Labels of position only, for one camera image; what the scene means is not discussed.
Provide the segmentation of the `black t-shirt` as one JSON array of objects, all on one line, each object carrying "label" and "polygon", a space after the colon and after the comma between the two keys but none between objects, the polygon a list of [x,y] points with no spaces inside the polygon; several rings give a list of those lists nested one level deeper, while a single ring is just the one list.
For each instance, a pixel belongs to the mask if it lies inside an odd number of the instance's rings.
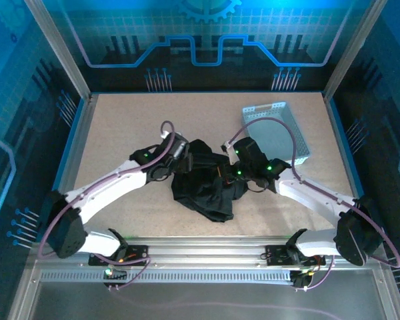
[{"label": "black t-shirt", "polygon": [[230,185],[222,184],[217,165],[228,163],[228,157],[214,153],[204,141],[191,141],[189,152],[200,156],[200,168],[187,174],[174,174],[171,183],[173,199],[212,222],[232,220],[233,202],[246,194],[247,182],[237,179]]}]

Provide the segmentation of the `light blue perforated plastic basket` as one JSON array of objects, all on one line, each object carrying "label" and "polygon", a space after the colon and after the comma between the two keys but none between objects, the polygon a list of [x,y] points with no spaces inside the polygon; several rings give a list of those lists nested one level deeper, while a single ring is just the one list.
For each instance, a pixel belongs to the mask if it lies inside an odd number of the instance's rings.
[{"label": "light blue perforated plastic basket", "polygon": [[268,159],[279,158],[288,163],[295,156],[295,164],[303,164],[311,155],[304,134],[285,101],[244,107],[244,123],[258,119],[246,128]]}]

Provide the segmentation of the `blue table edge strip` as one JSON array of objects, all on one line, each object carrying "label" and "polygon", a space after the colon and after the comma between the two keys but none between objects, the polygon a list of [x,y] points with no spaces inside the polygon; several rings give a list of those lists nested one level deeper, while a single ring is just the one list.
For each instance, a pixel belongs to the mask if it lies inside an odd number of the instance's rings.
[{"label": "blue table edge strip", "polygon": [[363,196],[365,192],[363,190],[363,186],[361,184],[361,180],[359,178],[359,174],[355,166],[353,155],[349,148],[348,140],[345,136],[345,130],[343,128],[341,118],[339,116],[336,104],[333,101],[333,99],[330,99],[327,102],[327,110],[334,131],[334,135],[336,138],[336,142],[339,148],[339,152],[341,154],[343,166],[347,174],[347,178],[349,180],[351,191],[353,192],[354,196],[359,198]]}]

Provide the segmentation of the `steel plate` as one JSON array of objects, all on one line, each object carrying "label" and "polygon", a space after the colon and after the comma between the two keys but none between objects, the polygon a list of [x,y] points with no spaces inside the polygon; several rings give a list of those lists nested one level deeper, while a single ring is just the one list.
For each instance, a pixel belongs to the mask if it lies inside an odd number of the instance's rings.
[{"label": "steel plate", "polygon": [[265,284],[42,283],[7,320],[400,320],[365,275],[308,292]]}]

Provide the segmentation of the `aluminium mounting rail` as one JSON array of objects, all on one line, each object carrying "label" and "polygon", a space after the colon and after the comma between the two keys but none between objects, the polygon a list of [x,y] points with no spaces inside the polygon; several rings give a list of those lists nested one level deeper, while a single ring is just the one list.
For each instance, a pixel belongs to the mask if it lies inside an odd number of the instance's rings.
[{"label": "aluminium mounting rail", "polygon": [[[284,237],[138,237],[128,245],[148,246],[147,262],[156,269],[297,269],[296,266],[267,266],[260,255],[267,245],[285,245]],[[100,244],[86,252],[75,253],[67,262],[88,265],[90,254],[99,253]]]}]

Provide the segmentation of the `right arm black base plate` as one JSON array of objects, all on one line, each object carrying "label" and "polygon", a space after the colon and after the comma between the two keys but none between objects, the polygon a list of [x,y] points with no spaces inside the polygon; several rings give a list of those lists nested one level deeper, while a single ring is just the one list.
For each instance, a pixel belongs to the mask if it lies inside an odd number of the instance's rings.
[{"label": "right arm black base plate", "polygon": [[260,255],[267,266],[296,266],[311,267],[325,266],[324,256],[306,257],[298,249],[286,245],[267,245]]}]

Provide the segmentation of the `aluminium side rail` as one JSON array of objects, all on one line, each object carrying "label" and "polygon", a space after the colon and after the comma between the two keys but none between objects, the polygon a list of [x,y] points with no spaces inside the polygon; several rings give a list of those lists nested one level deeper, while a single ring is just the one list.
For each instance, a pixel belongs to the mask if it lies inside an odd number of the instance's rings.
[{"label": "aluminium side rail", "polygon": [[92,94],[89,101],[81,100],[77,108],[52,190],[64,193],[74,189],[98,96]]}]

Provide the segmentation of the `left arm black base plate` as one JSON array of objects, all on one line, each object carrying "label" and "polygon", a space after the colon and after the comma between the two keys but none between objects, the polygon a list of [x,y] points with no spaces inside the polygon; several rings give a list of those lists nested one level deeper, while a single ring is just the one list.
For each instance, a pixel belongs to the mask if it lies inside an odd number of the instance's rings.
[{"label": "left arm black base plate", "polygon": [[121,246],[111,256],[104,257],[95,254],[90,254],[88,265],[89,266],[145,266],[147,263],[148,246],[146,245],[128,245]]}]

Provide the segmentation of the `aluminium frame post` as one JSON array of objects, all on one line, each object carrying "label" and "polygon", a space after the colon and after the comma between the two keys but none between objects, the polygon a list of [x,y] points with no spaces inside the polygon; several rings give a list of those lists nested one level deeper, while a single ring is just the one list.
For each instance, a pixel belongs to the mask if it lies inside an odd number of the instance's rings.
[{"label": "aluminium frame post", "polygon": [[340,86],[344,76],[346,76],[360,49],[364,45],[387,2],[388,0],[370,0],[368,8],[365,10],[356,30],[354,31],[338,64],[336,64],[325,89],[323,90],[323,100],[325,103],[329,103],[333,98],[336,90]]},{"label": "aluminium frame post", "polygon": [[53,18],[49,14],[42,0],[24,0],[26,6],[30,10],[34,20],[38,24],[40,30],[45,36],[47,42],[52,48],[54,54],[63,66],[67,76],[71,80],[80,97],[89,101],[91,91],[87,86],[70,50],[68,49],[64,39],[62,38]]}]

